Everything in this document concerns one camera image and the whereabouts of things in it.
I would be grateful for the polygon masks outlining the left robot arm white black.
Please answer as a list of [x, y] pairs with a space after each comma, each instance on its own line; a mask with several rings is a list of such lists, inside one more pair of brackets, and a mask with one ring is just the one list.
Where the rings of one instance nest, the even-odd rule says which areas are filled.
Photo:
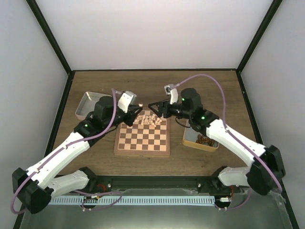
[[66, 140], [44, 159], [26, 170], [12, 174], [14, 198], [18, 198], [32, 214], [42, 211], [57, 196], [75, 190], [92, 193], [97, 188], [97, 176], [88, 167], [57, 177], [74, 158], [105, 137], [111, 127], [121, 123], [132, 126], [142, 110], [135, 105], [135, 96], [124, 92], [120, 99], [103, 96], [84, 120], [78, 123]]

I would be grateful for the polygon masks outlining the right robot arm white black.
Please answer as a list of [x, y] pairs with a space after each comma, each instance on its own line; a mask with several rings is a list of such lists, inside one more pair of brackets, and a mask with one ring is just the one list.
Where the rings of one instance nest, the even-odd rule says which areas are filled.
[[279, 182], [285, 176], [285, 169], [277, 147], [256, 143], [227, 126], [223, 119], [203, 107], [195, 89], [182, 90], [181, 102], [178, 102], [176, 89], [167, 86], [165, 90], [170, 99], [148, 105], [158, 117], [188, 120], [194, 131], [225, 146], [246, 164], [219, 170], [212, 179], [215, 191], [223, 192], [228, 186], [245, 186], [265, 196], [275, 188], [282, 190]]

